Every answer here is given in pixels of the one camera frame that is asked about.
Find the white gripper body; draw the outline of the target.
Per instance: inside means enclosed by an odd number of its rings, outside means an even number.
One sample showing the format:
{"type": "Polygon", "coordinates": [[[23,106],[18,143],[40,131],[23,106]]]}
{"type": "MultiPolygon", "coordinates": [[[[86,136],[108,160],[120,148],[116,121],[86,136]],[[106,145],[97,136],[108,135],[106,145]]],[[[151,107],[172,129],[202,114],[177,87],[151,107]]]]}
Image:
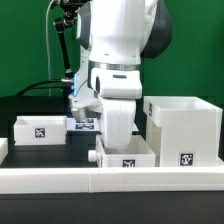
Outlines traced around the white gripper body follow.
{"type": "Polygon", "coordinates": [[[136,101],[124,99],[100,99],[102,114],[100,130],[107,148],[128,147],[136,113],[136,101]]]}

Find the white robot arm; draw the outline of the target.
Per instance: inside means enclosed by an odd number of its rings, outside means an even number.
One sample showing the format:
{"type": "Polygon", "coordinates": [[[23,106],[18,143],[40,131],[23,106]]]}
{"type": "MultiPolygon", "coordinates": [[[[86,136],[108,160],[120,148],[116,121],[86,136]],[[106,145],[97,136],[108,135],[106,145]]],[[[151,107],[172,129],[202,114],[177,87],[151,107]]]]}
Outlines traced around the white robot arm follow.
{"type": "Polygon", "coordinates": [[[124,149],[142,97],[141,60],[158,57],[172,39],[165,1],[90,0],[78,10],[77,28],[84,61],[70,96],[73,116],[99,113],[106,147],[124,149]]]}

